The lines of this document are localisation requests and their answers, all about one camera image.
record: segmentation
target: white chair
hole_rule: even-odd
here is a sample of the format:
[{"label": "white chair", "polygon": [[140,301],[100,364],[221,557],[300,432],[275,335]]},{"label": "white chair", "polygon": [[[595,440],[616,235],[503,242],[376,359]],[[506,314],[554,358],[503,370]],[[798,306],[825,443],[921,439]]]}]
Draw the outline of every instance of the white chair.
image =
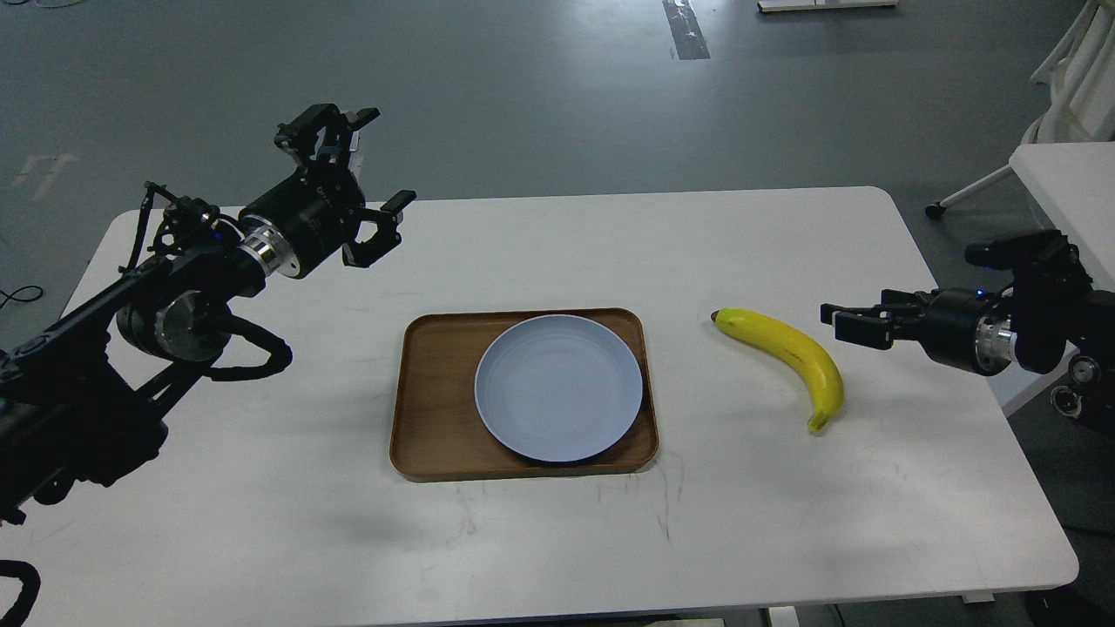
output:
[{"label": "white chair", "polygon": [[[1053,52],[1030,77],[1049,85],[1049,109],[1022,135],[1022,144],[1115,139],[1115,0],[1087,0]],[[944,211],[1007,176],[1009,165],[925,208]]]}]

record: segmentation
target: plate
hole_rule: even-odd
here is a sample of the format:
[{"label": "plate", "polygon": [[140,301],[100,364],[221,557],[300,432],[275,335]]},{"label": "plate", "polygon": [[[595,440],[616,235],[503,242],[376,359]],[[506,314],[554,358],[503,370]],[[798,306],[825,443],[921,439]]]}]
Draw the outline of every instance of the plate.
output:
[{"label": "plate", "polygon": [[631,427],[642,374],[608,327],[554,314],[500,335],[476,368],[476,409],[504,446],[543,462],[601,453]]}]

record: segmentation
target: silver metal joint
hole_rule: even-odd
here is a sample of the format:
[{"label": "silver metal joint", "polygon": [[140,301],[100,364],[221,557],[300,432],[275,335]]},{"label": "silver metal joint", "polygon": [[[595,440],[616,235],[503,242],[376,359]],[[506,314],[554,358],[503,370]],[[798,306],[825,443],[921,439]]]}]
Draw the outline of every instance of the silver metal joint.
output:
[{"label": "silver metal joint", "polygon": [[1099,378],[1099,364],[1086,355],[1077,355],[1068,366],[1068,375],[1078,384],[1089,384]]},{"label": "silver metal joint", "polygon": [[294,249],[274,225],[254,215],[245,218],[243,222],[253,226],[253,230],[240,243],[240,249],[255,259],[263,269],[264,277],[270,277],[275,271],[287,277],[298,274],[299,263]]},{"label": "silver metal joint", "polygon": [[992,310],[976,326],[976,359],[988,370],[1002,372],[1016,360],[1017,340],[1018,334],[1010,330],[1010,316],[1002,318]]},{"label": "silver metal joint", "polygon": [[1084,397],[1067,385],[1058,385],[1053,388],[1049,393],[1049,403],[1053,404],[1058,414],[1068,418],[1079,417],[1080,412],[1084,411]]}]

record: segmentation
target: chair wheel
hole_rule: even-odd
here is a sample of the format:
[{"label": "chair wheel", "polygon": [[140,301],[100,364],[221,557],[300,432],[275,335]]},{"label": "chair wheel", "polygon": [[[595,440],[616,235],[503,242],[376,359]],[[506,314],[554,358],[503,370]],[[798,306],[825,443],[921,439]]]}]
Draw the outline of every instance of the chair wheel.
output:
[{"label": "chair wheel", "polygon": [[941,206],[941,203],[934,202],[925,208],[925,216],[930,220],[940,220],[944,215],[944,210],[946,208]]}]

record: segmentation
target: chair leg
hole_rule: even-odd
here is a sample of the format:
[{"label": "chair leg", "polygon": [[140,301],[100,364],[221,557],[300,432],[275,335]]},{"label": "chair leg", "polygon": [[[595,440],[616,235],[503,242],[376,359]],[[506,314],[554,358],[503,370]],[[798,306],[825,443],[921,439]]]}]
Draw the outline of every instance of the chair leg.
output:
[{"label": "chair leg", "polygon": [[971,185],[968,185],[963,190],[960,190],[959,192],[946,197],[944,200],[937,201],[933,204],[927,206],[925,215],[932,220],[940,220],[941,216],[944,215],[944,210],[967,199],[968,196],[971,196],[976,192],[986,190],[991,185],[995,185],[996,183],[1002,181],[1004,179],[1010,176],[1011,174],[1014,174],[1014,171],[1010,168],[1010,166],[1004,165],[999,170],[996,170],[995,172],[988,174],[987,176],[980,179],[979,181],[972,183]]}]

